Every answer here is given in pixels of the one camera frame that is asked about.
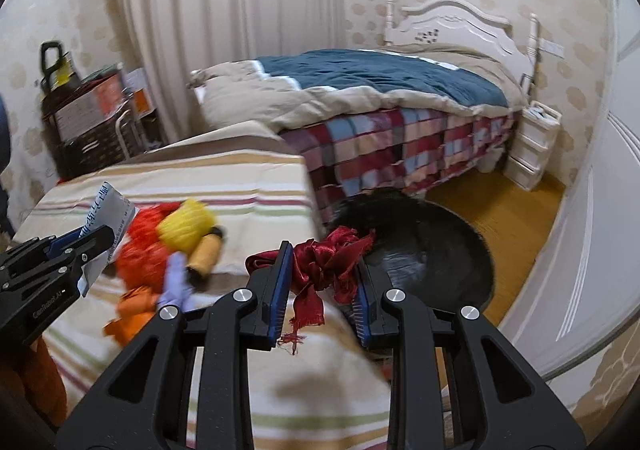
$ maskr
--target red ribbon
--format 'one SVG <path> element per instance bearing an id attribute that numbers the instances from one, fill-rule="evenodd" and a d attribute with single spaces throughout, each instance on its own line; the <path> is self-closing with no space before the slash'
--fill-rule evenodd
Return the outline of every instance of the red ribbon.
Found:
<path id="1" fill-rule="evenodd" d="M 317 292 L 334 287 L 338 304 L 350 303 L 358 289 L 353 267 L 361 255 L 371 249 L 374 232 L 359 238 L 356 230 L 338 226 L 325 240 L 309 239 L 293 248 L 291 290 L 296 294 L 293 302 L 294 317 L 290 320 L 293 331 L 282 335 L 282 343 L 293 342 L 293 351 L 300 341 L 298 330 L 308 325 L 324 324 L 324 306 Z M 259 268 L 271 266 L 278 250 L 257 253 L 247 258 L 249 275 Z"/>

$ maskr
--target lavender cloth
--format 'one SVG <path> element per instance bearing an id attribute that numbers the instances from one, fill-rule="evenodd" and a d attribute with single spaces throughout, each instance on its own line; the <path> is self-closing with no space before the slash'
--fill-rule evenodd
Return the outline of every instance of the lavender cloth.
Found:
<path id="1" fill-rule="evenodd" d="M 175 305 L 180 311 L 195 309 L 193 304 L 193 287 L 187 282 L 187 256 L 183 252 L 175 252 L 166 260 L 164 272 L 164 290 L 158 300 L 158 308 Z"/>

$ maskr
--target striped mattress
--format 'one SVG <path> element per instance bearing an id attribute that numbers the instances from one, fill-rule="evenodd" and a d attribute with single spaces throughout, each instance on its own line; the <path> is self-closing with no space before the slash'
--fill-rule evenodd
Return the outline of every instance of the striped mattress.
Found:
<path id="1" fill-rule="evenodd" d="M 257 124 L 244 126 L 240 136 L 222 129 L 205 137 L 55 187 L 25 220 L 16 240 L 59 236 L 81 226 L 104 181 L 137 206 L 196 198 L 215 212 L 227 233 L 210 286 L 196 295 L 198 306 L 210 305 L 244 286 L 247 256 L 277 249 L 284 239 L 303 242 L 316 236 L 317 227 L 302 156 Z M 69 410 L 120 350 L 103 336 L 102 328 L 116 317 L 115 305 L 125 289 L 117 276 L 106 273 L 44 333 L 65 383 Z M 291 304 L 287 319 L 290 316 Z M 386 448 L 388 383 L 328 301 L 325 318 L 325 325 L 305 329 L 296 356 L 287 348 L 250 351 L 257 449 Z M 197 439 L 197 380 L 194 383 L 187 439 L 191 447 Z"/>

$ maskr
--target red fabric scrap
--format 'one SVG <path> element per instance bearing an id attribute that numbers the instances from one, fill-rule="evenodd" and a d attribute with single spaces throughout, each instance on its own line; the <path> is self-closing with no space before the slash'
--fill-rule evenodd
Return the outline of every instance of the red fabric scrap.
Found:
<path id="1" fill-rule="evenodd" d="M 131 238 L 116 257 L 118 275 L 127 289 L 150 286 L 155 293 L 162 293 L 166 260 L 171 254 L 160 242 L 156 226 L 167 215 L 175 212 L 181 203 L 160 203 L 142 208 L 131 221 L 127 235 Z"/>
<path id="2" fill-rule="evenodd" d="M 374 237 L 373 230 L 359 238 L 355 229 L 338 226 L 321 242 L 309 239 L 293 248 L 291 290 L 296 294 L 294 317 L 290 320 L 293 331 L 282 335 L 282 342 L 293 342 L 294 352 L 300 341 L 299 329 L 324 324 L 324 306 L 318 291 L 333 286 L 338 304 L 348 304 L 354 299 L 358 285 L 352 270 L 360 256 L 371 249 Z M 278 250 L 271 250 L 247 258 L 245 265 L 249 275 L 259 268 L 271 266 L 277 256 Z"/>

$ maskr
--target plaid bed skirt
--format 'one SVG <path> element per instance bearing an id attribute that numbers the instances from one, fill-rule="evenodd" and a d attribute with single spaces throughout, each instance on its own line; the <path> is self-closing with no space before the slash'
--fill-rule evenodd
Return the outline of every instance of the plaid bed skirt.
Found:
<path id="1" fill-rule="evenodd" d="M 489 147 L 507 140 L 512 127 L 513 114 L 397 108 L 337 116 L 280 135 L 305 157 L 327 224 L 345 197 L 382 186 L 415 193 L 466 172 Z"/>

